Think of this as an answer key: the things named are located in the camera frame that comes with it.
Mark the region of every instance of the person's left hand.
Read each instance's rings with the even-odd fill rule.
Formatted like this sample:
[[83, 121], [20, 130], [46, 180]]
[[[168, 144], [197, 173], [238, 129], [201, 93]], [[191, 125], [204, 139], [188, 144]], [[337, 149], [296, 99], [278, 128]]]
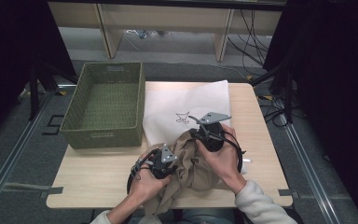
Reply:
[[164, 179], [156, 179], [147, 164], [143, 164], [137, 176], [135, 176], [131, 183], [129, 196], [141, 200], [142, 204], [152, 199], [158, 192], [171, 182], [171, 175]]

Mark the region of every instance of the white paper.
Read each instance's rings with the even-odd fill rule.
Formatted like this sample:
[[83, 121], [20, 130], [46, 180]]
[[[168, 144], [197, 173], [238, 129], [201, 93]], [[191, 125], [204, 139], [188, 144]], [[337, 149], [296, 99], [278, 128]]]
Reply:
[[[200, 119], [209, 112], [231, 115], [226, 80], [190, 90], [146, 91], [143, 125], [147, 144], [173, 145], [182, 133], [200, 127], [189, 115]], [[230, 125], [229, 119], [221, 122]]]

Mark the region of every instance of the gray carpet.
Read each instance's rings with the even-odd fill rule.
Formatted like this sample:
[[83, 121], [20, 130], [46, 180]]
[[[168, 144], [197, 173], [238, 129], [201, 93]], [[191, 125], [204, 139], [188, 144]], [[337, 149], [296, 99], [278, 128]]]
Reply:
[[[78, 74], [83, 63], [82, 61], [73, 61]], [[146, 80], [217, 81], [227, 79], [229, 82], [247, 82], [238, 71], [243, 74], [245, 72], [241, 67], [220, 68], [212, 65], [145, 63]], [[264, 73], [262, 69], [253, 69], [252, 72]], [[269, 94], [268, 86], [268, 83], [258, 85], [255, 88], [256, 94]], [[40, 189], [52, 185], [67, 147], [60, 134], [43, 135], [43, 133], [56, 131], [57, 128], [48, 127], [48, 123], [52, 116], [65, 113], [71, 96], [72, 92], [68, 91], [65, 96], [55, 95], [49, 102], [28, 146], [8, 180], [7, 187], [0, 195], [0, 223], [81, 223], [90, 220], [91, 209], [49, 209], [46, 207], [46, 199], [39, 197]], [[271, 101], [259, 100], [259, 103], [270, 105]], [[261, 108], [264, 114], [272, 111], [267, 106]], [[16, 137], [20, 136], [28, 119], [28, 111], [29, 96], [25, 95], [23, 104], [15, 105], [1, 125], [0, 166], [16, 143]], [[61, 121], [60, 118], [55, 118], [52, 123], [59, 124]], [[341, 220], [344, 223], [358, 223], [358, 212], [337, 177], [334, 167], [323, 159], [323, 148], [312, 128], [305, 119], [297, 117], [294, 117], [294, 124], [301, 141], [309, 152], [312, 165], [317, 170], [328, 195], [332, 198]], [[298, 195], [294, 198], [294, 209], [301, 215], [304, 223], [325, 223], [319, 204], [313, 197], [308, 180], [302, 171], [285, 128], [277, 127], [270, 121], [268, 130], [289, 188]], [[15, 189], [13, 188], [14, 184], [21, 184], [29, 188]]]

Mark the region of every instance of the metal rail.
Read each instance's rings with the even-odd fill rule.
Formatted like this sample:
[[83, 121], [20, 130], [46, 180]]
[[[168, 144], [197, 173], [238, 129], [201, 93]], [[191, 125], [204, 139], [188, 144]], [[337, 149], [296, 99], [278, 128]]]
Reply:
[[14, 167], [16, 166], [17, 162], [19, 161], [22, 152], [28, 145], [28, 142], [31, 136], [34, 133], [34, 129], [43, 114], [48, 102], [54, 95], [54, 92], [47, 92], [45, 97], [41, 101], [41, 106], [38, 113], [35, 115], [33, 120], [28, 121], [27, 126], [25, 127], [24, 131], [22, 132], [19, 140], [17, 141], [16, 145], [11, 150], [10, 154], [8, 155], [4, 165], [0, 169], [0, 193], [5, 186], [8, 178], [10, 177], [11, 172], [13, 171]]
[[[277, 101], [277, 105], [283, 108], [282, 101]], [[286, 123], [286, 117], [284, 115], [281, 115], [281, 120], [283, 123]], [[301, 164], [301, 167], [304, 170], [305, 176], [310, 183], [310, 188], [312, 189], [315, 199], [321, 208], [321, 211], [324, 215], [324, 219], [329, 224], [341, 223], [337, 211], [334, 208], [334, 205], [332, 204], [330, 198], [328, 197], [327, 192], [325, 191], [324, 186], [322, 185], [318, 175], [316, 174], [315, 169], [313, 168], [312, 163], [310, 161], [310, 158], [307, 155], [307, 151], [303, 147], [293, 123], [287, 123], [286, 132], [295, 149], [296, 155]]]

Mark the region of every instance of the person's right hand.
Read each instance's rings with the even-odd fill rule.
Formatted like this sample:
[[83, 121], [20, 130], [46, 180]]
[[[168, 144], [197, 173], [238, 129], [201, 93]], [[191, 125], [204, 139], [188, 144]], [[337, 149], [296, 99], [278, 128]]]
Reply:
[[[225, 138], [235, 143], [234, 138], [227, 133], [231, 133], [234, 137], [235, 130], [222, 124], [223, 130], [226, 132]], [[246, 185], [246, 180], [238, 172], [238, 156], [234, 146], [225, 142], [222, 148], [216, 152], [210, 152], [201, 141], [197, 140], [197, 147], [208, 162], [213, 172], [219, 176], [223, 182], [235, 193], [239, 193]]]

